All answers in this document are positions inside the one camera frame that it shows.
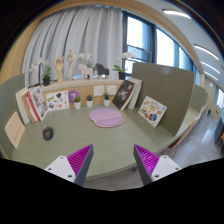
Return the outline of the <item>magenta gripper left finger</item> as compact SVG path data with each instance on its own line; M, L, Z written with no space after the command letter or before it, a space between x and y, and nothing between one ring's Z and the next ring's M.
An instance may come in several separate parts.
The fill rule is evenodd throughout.
M73 154L59 156L45 168L56 176L82 186L93 157L93 145L85 146Z

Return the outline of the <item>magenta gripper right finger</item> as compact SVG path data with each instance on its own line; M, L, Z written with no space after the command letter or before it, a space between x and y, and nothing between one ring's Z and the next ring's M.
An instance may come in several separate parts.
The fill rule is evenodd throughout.
M158 156L137 144L134 145L133 154L144 185L181 170L169 156Z

